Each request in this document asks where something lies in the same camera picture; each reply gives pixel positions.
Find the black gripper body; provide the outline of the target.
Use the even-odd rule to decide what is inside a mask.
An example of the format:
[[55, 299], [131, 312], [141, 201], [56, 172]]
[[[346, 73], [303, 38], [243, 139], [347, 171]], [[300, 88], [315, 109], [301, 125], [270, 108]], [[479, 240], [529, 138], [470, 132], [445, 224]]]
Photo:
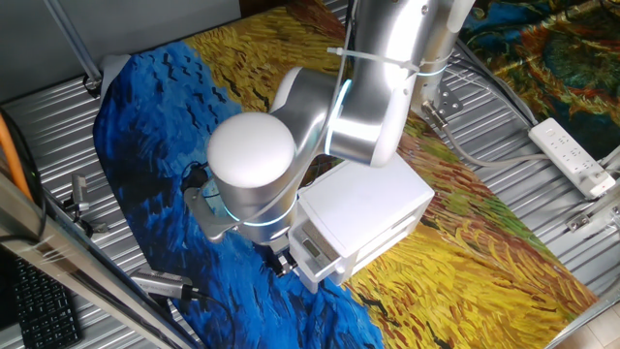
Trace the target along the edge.
[[287, 239], [277, 239], [267, 245], [266, 261], [270, 266], [295, 266]]

